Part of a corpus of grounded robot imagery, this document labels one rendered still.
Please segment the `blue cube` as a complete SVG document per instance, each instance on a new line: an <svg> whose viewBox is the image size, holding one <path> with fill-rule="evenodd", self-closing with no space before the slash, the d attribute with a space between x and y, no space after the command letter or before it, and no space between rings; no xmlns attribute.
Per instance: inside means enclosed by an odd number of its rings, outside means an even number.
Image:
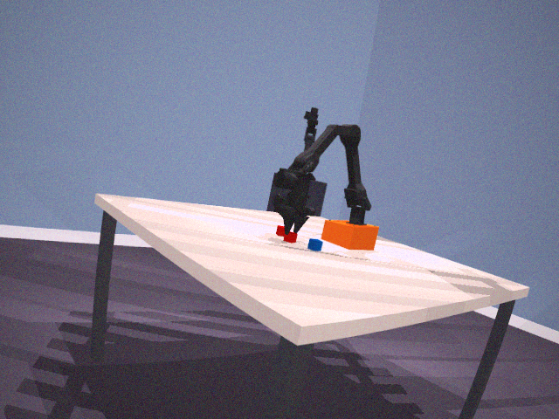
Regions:
<svg viewBox="0 0 559 419"><path fill-rule="evenodd" d="M308 249L311 251L321 251L323 242L319 239L309 238Z"/></svg>

